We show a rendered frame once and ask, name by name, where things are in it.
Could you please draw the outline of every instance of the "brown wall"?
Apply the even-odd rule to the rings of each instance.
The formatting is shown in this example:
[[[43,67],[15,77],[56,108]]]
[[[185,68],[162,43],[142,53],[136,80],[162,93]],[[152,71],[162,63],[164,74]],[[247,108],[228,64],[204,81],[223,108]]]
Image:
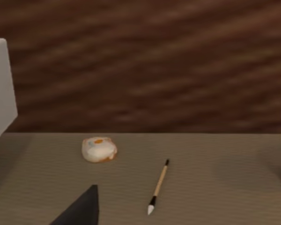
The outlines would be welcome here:
[[[281,133],[281,0],[0,0],[21,132]]]

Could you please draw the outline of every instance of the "white box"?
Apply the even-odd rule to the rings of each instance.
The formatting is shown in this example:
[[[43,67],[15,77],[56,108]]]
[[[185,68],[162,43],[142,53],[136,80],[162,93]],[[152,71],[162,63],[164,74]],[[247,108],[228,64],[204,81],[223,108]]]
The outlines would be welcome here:
[[[7,43],[0,38],[0,136],[17,115]]]

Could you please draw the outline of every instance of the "gray surface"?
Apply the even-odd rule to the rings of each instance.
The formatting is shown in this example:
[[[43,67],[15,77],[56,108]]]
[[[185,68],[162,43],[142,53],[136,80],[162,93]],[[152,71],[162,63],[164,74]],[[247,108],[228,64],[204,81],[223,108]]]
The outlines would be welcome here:
[[[104,164],[82,158],[90,136],[3,135],[0,225],[48,224],[92,184],[100,225],[281,225],[281,135],[110,134],[119,154]]]

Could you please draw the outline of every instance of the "orange spot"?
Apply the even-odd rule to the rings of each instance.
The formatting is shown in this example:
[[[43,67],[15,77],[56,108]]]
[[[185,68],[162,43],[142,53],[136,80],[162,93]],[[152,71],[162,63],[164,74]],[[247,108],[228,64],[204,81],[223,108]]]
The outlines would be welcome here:
[[[95,140],[95,143],[96,143],[96,144],[100,144],[100,143],[102,143],[102,142],[103,142],[102,139]]]

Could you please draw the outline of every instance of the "brown backdrop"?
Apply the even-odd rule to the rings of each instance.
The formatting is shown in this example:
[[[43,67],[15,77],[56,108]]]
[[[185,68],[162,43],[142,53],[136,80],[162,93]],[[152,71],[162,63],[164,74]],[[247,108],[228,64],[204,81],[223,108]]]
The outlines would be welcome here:
[[[0,0],[20,132],[281,132],[281,0]]]

